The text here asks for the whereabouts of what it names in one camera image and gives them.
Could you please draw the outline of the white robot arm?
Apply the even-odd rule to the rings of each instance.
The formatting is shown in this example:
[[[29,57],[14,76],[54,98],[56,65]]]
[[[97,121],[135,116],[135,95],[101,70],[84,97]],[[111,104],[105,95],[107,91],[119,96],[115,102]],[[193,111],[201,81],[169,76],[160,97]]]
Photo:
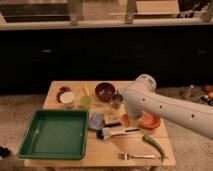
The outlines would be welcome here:
[[[141,74],[119,89],[131,119],[139,119],[143,112],[152,113],[213,140],[213,107],[159,95],[156,87],[152,76]]]

